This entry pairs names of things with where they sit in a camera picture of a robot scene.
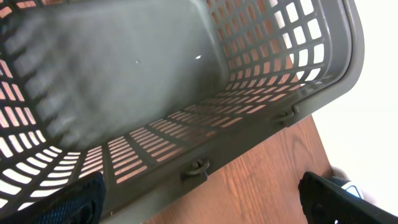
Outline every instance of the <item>basket bottom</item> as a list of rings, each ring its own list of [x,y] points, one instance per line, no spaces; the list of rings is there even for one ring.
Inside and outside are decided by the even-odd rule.
[[[47,131],[78,149],[117,137],[228,81],[210,17],[197,2],[96,1],[14,16],[7,51]]]

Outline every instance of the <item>plastic basket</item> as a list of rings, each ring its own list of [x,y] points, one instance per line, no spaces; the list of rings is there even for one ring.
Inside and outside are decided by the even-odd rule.
[[[148,219],[347,92],[363,64],[350,0],[0,7],[2,217],[100,171],[103,218]]]

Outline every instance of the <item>wooden table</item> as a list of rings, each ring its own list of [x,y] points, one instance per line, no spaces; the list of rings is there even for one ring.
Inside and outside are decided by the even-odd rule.
[[[305,171],[331,175],[311,116],[211,174],[147,223],[307,223],[297,190]]]

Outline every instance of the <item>laundry basket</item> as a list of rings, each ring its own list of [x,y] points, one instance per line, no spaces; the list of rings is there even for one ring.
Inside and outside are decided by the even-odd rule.
[[[363,64],[352,0],[0,8],[0,217],[99,171],[103,218],[144,221],[347,92]]]

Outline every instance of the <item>wood grain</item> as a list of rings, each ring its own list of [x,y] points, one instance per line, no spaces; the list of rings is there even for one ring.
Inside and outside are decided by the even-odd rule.
[[[307,223],[297,190],[305,171],[331,174],[311,116],[210,175],[147,223]]]

